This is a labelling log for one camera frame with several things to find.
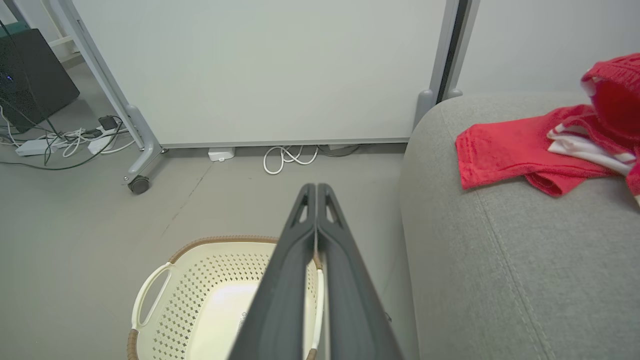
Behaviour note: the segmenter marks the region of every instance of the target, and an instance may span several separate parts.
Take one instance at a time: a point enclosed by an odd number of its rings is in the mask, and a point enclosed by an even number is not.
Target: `metal leg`
[[[134,126],[138,129],[142,140],[145,142],[145,149],[142,151],[142,154],[140,154],[140,157],[129,168],[127,175],[124,177],[124,182],[127,185],[131,185],[129,187],[131,191],[135,193],[143,193],[148,188],[148,179],[140,175],[140,173],[156,158],[156,156],[158,156],[158,154],[163,151],[163,149],[160,147],[160,143],[158,143],[158,140],[156,139],[153,131],[151,131],[147,121],[142,117],[140,110],[131,104],[127,105],[125,109]]]
[[[91,72],[98,81],[98,84],[100,84],[100,87],[109,99],[109,102],[113,105],[116,113],[124,122],[127,130],[129,130],[131,137],[136,141],[136,145],[138,145],[139,148],[142,148],[143,141],[126,116],[124,105],[127,104],[128,101],[111,75],[109,68],[106,66],[104,59],[102,59],[102,56],[93,42],[93,39],[89,35],[89,32],[87,32],[86,27],[82,25],[82,19],[80,19],[80,15],[76,10],[73,1],[52,0],[51,6],[65,26],[68,34],[73,37],[74,43],[80,50],[80,53],[82,53],[89,69],[91,69]]]

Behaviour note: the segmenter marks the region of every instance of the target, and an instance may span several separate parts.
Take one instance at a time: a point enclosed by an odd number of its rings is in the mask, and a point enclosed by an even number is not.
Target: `black cable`
[[[122,127],[122,122],[120,123],[120,125],[118,125],[118,129],[116,130],[116,133],[117,133],[118,131],[120,131],[120,128],[121,128],[121,127]],[[96,156],[98,156],[98,155],[102,154],[102,152],[104,151],[104,149],[106,149],[109,145],[111,145],[111,143],[113,142],[113,140],[114,140],[115,138],[116,138],[115,136],[112,136],[112,137],[111,137],[111,140],[109,140],[109,142],[107,143],[107,145],[105,145],[103,148],[101,148],[99,152],[96,152],[96,153],[95,153],[91,158],[88,158],[87,160],[84,160],[83,162],[78,163],[78,164],[75,164],[75,165],[72,165],[72,166],[70,166],[70,167],[60,167],[60,168],[37,167],[37,166],[35,166],[35,165],[30,165],[30,164],[25,164],[25,163],[9,163],[9,162],[7,162],[7,161],[0,161],[0,164],[7,164],[7,165],[22,165],[22,166],[24,166],[24,167],[37,168],[37,169],[40,169],[40,170],[53,170],[53,171],[55,171],[55,170],[67,170],[67,169],[70,169],[70,168],[78,167],[78,166],[80,166],[80,165],[84,165],[84,164],[88,163],[89,161],[91,161],[92,159],[94,159]]]
[[[44,138],[45,138],[45,140],[47,140],[47,148],[44,151],[44,166],[47,166],[47,163],[49,162],[49,159],[51,159],[51,154],[52,154],[51,145],[53,145],[53,143],[56,142],[56,140],[59,139],[60,136],[56,135],[56,137],[53,138],[53,140],[51,140],[51,142],[49,142],[49,137],[48,136],[45,136]]]
[[[319,149],[323,154],[325,154],[325,155],[327,155],[327,156],[329,156],[329,157],[332,157],[332,158],[341,158],[341,157],[343,157],[343,156],[347,156],[347,155],[351,155],[351,154],[353,154],[354,152],[356,152],[356,151],[360,148],[360,146],[361,146],[361,145],[352,145],[352,146],[355,146],[355,147],[354,147],[353,149],[351,149],[350,151],[345,152],[344,154],[335,154],[335,153],[333,153],[333,152],[328,152],[328,151],[326,151],[326,150],[323,150],[323,149],[322,149],[322,147],[320,147],[320,145],[318,145],[318,149]]]
[[[18,55],[18,58],[20,59],[20,62],[22,63],[22,72],[24,73],[24,76],[27,79],[27,87],[29,88],[29,92],[31,93],[31,96],[33,97],[33,103],[36,105],[36,109],[38,110],[40,115],[47,121],[49,126],[51,126],[51,130],[53,130],[54,133],[58,133],[56,131],[56,128],[53,126],[53,124],[51,124],[51,121],[49,120],[49,117],[44,115],[44,111],[42,111],[40,105],[38,104],[38,101],[36,100],[36,95],[33,93],[33,88],[31,87],[31,80],[29,80],[29,74],[27,73],[27,65],[24,63],[24,59],[22,58],[22,55],[20,54],[20,50],[18,50],[18,45],[15,43],[15,40],[13,39],[13,35],[11,35],[11,33],[6,28],[6,26],[4,25],[2,20],[0,20],[0,26],[2,26],[2,29],[6,33],[6,36],[9,37],[9,40],[11,40],[11,43],[13,44],[13,48],[15,49],[15,53]]]

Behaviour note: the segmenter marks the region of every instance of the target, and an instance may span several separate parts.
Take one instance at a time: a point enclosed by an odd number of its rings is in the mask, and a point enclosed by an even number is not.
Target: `power adapter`
[[[15,150],[15,153],[20,156],[31,156],[31,155],[43,155],[45,154],[45,152],[49,152],[49,151],[52,154],[58,151],[57,146],[50,146],[47,141],[48,141],[47,139],[28,140],[24,142],[24,144],[20,145],[20,147],[18,147]]]
[[[118,122],[112,115],[101,117],[98,119],[98,121],[100,122],[102,128],[105,130],[113,130],[118,127]]]

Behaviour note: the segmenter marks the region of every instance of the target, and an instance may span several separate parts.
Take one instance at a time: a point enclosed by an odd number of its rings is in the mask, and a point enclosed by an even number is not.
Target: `whiteboard frame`
[[[476,16],[478,14],[478,8],[480,7],[481,0],[468,0],[467,9],[465,9],[465,20],[462,24],[462,34],[460,40],[456,46],[456,52],[453,57],[453,64],[451,66],[451,72],[449,79],[444,88],[444,96],[442,100],[451,99],[453,97],[462,96],[462,89],[459,89],[458,80],[460,78],[460,72],[462,71],[462,64],[465,62],[465,55],[467,54],[467,48],[471,40],[471,32],[474,29],[476,23]]]
[[[106,65],[102,55],[98,51],[91,35],[86,30],[82,18],[72,0],[52,0],[52,7],[58,17],[64,23],[78,45],[84,60],[89,65],[109,101],[120,117],[122,117],[127,129],[134,137],[136,143],[143,151],[134,165],[124,176],[124,183],[129,184],[163,149],[181,148],[208,148],[208,147],[250,147],[267,145],[329,145],[329,144],[358,144],[358,143],[406,143],[408,137],[398,138],[354,138],[354,139],[324,139],[324,140],[286,140],[265,142],[206,142],[206,143],[163,143],[160,144],[153,134],[140,111],[134,104],[127,101],[124,93],[118,86],[111,71]],[[447,51],[451,41],[451,31],[456,16],[459,0],[445,0],[445,11],[442,21],[438,48],[429,87],[416,94],[417,105],[414,127],[424,114],[435,105],[435,99],[440,89],[440,82],[447,59]]]

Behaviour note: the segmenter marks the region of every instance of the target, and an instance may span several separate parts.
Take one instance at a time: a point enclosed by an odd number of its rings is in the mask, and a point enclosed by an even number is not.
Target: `white laundry basket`
[[[226,359],[260,283],[277,238],[204,238],[180,249],[154,271],[133,307],[129,360]],[[314,359],[322,325],[324,277],[307,267],[303,351]],[[146,319],[142,303],[153,282],[169,272]]]

